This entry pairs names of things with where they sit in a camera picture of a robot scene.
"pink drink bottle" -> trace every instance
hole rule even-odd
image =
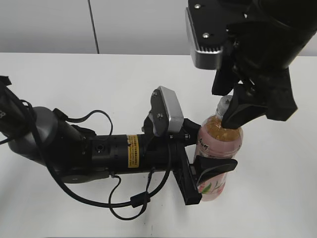
[[[220,99],[216,114],[209,117],[202,124],[198,132],[196,155],[215,158],[233,158],[242,145],[243,132],[241,128],[225,129],[221,127],[221,120],[227,111],[232,96],[224,96]],[[202,201],[212,201],[223,191],[227,173],[217,175],[201,185],[198,190],[202,193]]]

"bottle cap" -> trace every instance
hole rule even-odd
[[[230,105],[232,96],[231,95],[226,95],[223,96],[219,103],[218,103],[218,107],[216,110],[216,117],[219,118],[220,120],[222,120],[223,115],[226,113],[226,111],[228,110],[228,107]]]

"black cable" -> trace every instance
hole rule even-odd
[[[43,161],[45,162],[45,165],[49,171],[49,173],[51,174],[52,178],[55,180],[55,182],[58,184],[58,186],[66,193],[68,194],[70,197],[72,197],[73,199],[91,205],[91,206],[96,206],[96,207],[105,207],[105,208],[109,208],[109,204],[108,203],[102,203],[102,202],[95,202],[86,198],[83,198],[79,195],[77,195],[76,193],[74,193],[72,190],[70,190],[65,184],[64,182],[61,180],[61,178],[58,176],[58,174],[56,173],[53,165],[51,164],[50,160],[48,159],[48,156],[45,152],[40,134],[38,132],[38,129],[36,127],[36,124],[33,120],[33,117],[31,115],[31,113],[29,112],[29,110],[27,109],[26,106],[24,106],[24,104],[21,102],[21,100],[14,94],[12,93],[8,88],[5,89],[6,93],[8,95],[8,97],[10,97],[10,99],[14,102],[14,104],[19,108],[19,110],[22,112],[22,114],[25,116],[25,119],[30,127],[31,133],[33,135],[34,141],[39,149],[39,154],[41,156],[41,158],[43,159]],[[126,207],[126,206],[130,206],[131,202],[124,202],[124,203],[116,203],[116,204],[112,204],[112,207]]]
[[[87,120],[92,114],[95,114],[95,113],[101,113],[108,118],[108,120],[111,124],[111,129],[110,129],[109,135],[112,135],[113,124],[112,124],[111,118],[109,117],[109,115],[107,113],[105,113],[104,111],[101,111],[101,110],[93,110],[92,112],[88,113],[86,116],[84,116],[82,118],[67,118],[66,121],[71,122],[71,123],[81,123],[81,122],[84,122],[85,120]]]
[[[112,195],[114,193],[114,191],[117,189],[117,187],[119,187],[119,185],[121,184],[121,178],[118,176],[118,175],[114,175],[112,176],[113,178],[117,178],[119,179],[119,182],[118,184],[113,188],[113,190],[111,191],[110,195],[109,195],[109,199],[108,199],[108,203],[109,203],[109,209],[110,209],[110,212],[118,219],[120,220],[123,220],[123,221],[131,221],[133,219],[136,219],[138,218],[139,216],[141,216],[145,210],[147,209],[147,206],[148,206],[148,200],[149,200],[149,193],[148,193],[148,190],[149,190],[149,186],[150,186],[150,182],[151,182],[151,179],[152,179],[152,175],[154,173],[154,168],[151,169],[149,175],[148,175],[148,183],[147,183],[147,186],[146,186],[146,190],[145,190],[145,193],[144,193],[144,203],[143,203],[143,206],[140,210],[140,212],[133,216],[133,217],[121,217],[120,215],[118,215],[113,207],[112,207],[112,203],[111,203],[111,198],[112,198]]]
[[[9,136],[7,139],[0,141],[0,145],[6,144],[15,139],[15,136]]]
[[[19,110],[22,112],[22,114],[25,116],[25,119],[27,120],[27,123],[30,127],[30,130],[31,130],[31,133],[33,135],[33,138],[34,138],[34,141],[38,147],[38,150],[39,150],[39,153],[40,153],[40,156],[41,158],[43,159],[43,161],[45,162],[45,165],[49,171],[49,173],[51,174],[52,178],[55,180],[55,182],[59,185],[59,187],[66,193],[68,194],[70,197],[72,197],[73,199],[79,201],[79,202],[82,202],[82,203],[85,203],[85,204],[88,204],[88,205],[91,205],[91,206],[97,206],[97,207],[104,207],[104,208],[109,208],[111,210],[111,212],[113,213],[113,215],[119,219],[122,219],[122,220],[132,220],[132,219],[135,219],[137,217],[139,217],[141,214],[143,214],[147,208],[147,203],[148,203],[148,198],[149,197],[152,197],[154,196],[155,194],[157,194],[162,188],[163,186],[165,185],[167,179],[168,179],[168,176],[169,176],[169,173],[170,173],[170,170],[171,170],[171,151],[170,151],[170,146],[169,144],[167,144],[168,146],[168,165],[167,165],[167,168],[166,168],[166,171],[165,171],[165,174],[164,174],[164,177],[161,181],[161,183],[157,186],[156,189],[154,189],[154,191],[152,191],[150,194],[148,194],[148,188],[149,188],[149,185],[150,185],[150,182],[151,182],[151,178],[152,178],[152,174],[154,172],[154,170],[151,170],[150,173],[149,173],[149,176],[148,176],[148,183],[147,183],[147,187],[146,187],[146,192],[145,192],[145,197],[144,197],[144,204],[143,204],[143,207],[141,208],[141,211],[138,215],[134,216],[134,217],[131,217],[131,218],[123,218],[123,217],[120,217],[119,215],[117,215],[113,208],[118,208],[118,207],[126,207],[126,206],[130,206],[131,205],[131,201],[129,202],[123,202],[123,203],[116,203],[116,204],[111,204],[111,197],[112,197],[112,194],[114,193],[115,189],[120,185],[121,183],[121,178],[119,176],[114,176],[114,178],[118,178],[119,179],[119,183],[117,184],[117,186],[111,191],[110,193],[110,196],[109,196],[109,203],[102,203],[102,202],[95,202],[95,201],[92,201],[92,200],[89,200],[89,199],[86,199],[86,198],[83,198],[79,195],[77,195],[76,193],[74,193],[72,190],[70,190],[65,184],[64,182],[61,180],[61,178],[58,176],[58,174],[56,173],[53,165],[51,164],[50,160],[48,159],[48,156],[44,150],[44,146],[43,146],[43,143],[42,143],[42,140],[41,140],[41,137],[40,137],[40,134],[38,132],[38,129],[36,127],[36,124],[35,124],[35,120],[32,116],[32,112],[33,112],[33,107],[30,103],[24,101],[24,100],[20,100],[14,93],[12,93],[8,88],[5,89],[6,90],[6,93],[8,95],[8,97],[14,102],[14,104],[19,108]],[[70,119],[68,118],[67,120],[70,121],[70,122],[82,122],[82,121],[85,121],[87,118],[89,118],[93,113],[102,113],[104,114],[110,121],[111,123],[111,130],[110,130],[110,133],[112,133],[112,129],[113,129],[113,125],[112,125],[112,121],[109,117],[109,115],[103,111],[100,111],[100,110],[95,110],[95,111],[92,111],[90,112],[88,115],[86,115],[85,117],[83,118],[80,118],[80,119]]]

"yellow warning label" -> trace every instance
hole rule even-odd
[[[137,135],[128,137],[128,168],[138,168],[140,161],[139,140]]]

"white table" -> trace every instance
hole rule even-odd
[[[152,91],[176,91],[185,117],[201,123],[214,113],[215,72],[194,68],[189,56],[0,54],[0,73],[33,106],[55,107],[70,117],[93,109],[109,112],[114,134],[141,132]],[[288,122],[257,119],[244,126],[244,144],[223,194],[213,202],[185,206],[173,175],[144,215],[116,219],[108,209],[68,197],[45,167],[0,147],[0,237],[228,237],[317,236],[317,58],[291,65],[299,110]],[[107,134],[109,124],[93,116],[83,126]],[[194,146],[188,148],[193,156]],[[151,188],[161,180],[154,175]],[[124,175],[115,202],[144,191],[146,174]],[[115,179],[70,186],[89,199],[107,202]],[[124,216],[139,209],[123,208]]]

